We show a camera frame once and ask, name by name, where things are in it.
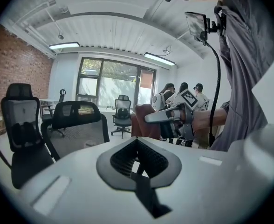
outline smartphone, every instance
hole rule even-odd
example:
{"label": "smartphone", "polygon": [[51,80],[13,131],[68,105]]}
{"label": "smartphone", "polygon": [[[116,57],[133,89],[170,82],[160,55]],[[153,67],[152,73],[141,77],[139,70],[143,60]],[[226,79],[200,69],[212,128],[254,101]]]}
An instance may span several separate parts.
{"label": "smartphone", "polygon": [[206,16],[200,13],[185,12],[190,34],[203,41],[207,41]]}

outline robotic hand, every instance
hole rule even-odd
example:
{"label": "robotic hand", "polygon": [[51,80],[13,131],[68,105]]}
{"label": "robotic hand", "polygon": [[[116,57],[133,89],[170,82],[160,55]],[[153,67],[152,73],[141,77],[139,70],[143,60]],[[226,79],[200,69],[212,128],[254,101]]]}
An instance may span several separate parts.
{"label": "robotic hand", "polygon": [[176,96],[171,108],[148,114],[145,116],[145,121],[147,123],[159,123],[164,139],[193,140],[193,110],[197,103],[198,100],[195,96],[186,89]]}

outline white shirt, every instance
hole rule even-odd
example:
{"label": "white shirt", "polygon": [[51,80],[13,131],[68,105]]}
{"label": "white shirt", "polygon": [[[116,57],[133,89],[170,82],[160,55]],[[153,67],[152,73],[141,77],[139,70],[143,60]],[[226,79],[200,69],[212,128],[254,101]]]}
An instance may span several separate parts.
{"label": "white shirt", "polygon": [[175,92],[175,93],[174,93],[173,95],[171,95],[167,100],[168,100],[169,102],[173,102],[176,96],[178,96],[178,92]]}
{"label": "white shirt", "polygon": [[198,100],[198,104],[194,110],[207,110],[209,99],[205,94],[198,93],[196,95],[196,99]]}

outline mesh chair back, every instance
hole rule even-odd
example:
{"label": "mesh chair back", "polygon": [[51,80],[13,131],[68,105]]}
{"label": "mesh chair back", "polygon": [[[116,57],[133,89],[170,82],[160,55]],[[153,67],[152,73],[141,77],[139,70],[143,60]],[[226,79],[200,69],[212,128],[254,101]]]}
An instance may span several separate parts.
{"label": "mesh chair back", "polygon": [[129,96],[127,96],[127,95],[119,95],[119,96],[118,96],[118,99],[121,99],[121,100],[129,100]]}
{"label": "mesh chair back", "polygon": [[119,119],[127,119],[130,116],[131,101],[130,100],[115,100],[115,117]]}
{"label": "mesh chair back", "polygon": [[59,97],[59,100],[58,100],[58,103],[62,102],[64,100],[64,96],[66,95],[66,90],[65,89],[61,89],[59,91],[60,93],[60,97]]}
{"label": "mesh chair back", "polygon": [[40,101],[33,97],[29,84],[11,84],[1,100],[11,150],[16,153],[44,145],[39,132]]}
{"label": "mesh chair back", "polygon": [[[64,135],[51,133],[48,129],[51,125]],[[42,123],[41,132],[55,160],[74,151],[109,142],[106,117],[94,103],[87,101],[58,103],[53,119]]]}

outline chair armrest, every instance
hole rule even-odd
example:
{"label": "chair armrest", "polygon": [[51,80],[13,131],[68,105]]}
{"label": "chair armrest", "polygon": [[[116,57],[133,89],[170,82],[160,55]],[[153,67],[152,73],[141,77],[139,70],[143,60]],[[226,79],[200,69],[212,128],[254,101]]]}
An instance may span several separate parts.
{"label": "chair armrest", "polygon": [[41,108],[45,108],[45,107],[48,107],[48,109],[50,109],[52,107],[52,105],[41,105]]}
{"label": "chair armrest", "polygon": [[53,118],[53,110],[55,110],[55,109],[45,109],[46,111],[49,111],[50,112],[50,115],[51,115],[51,117]]}

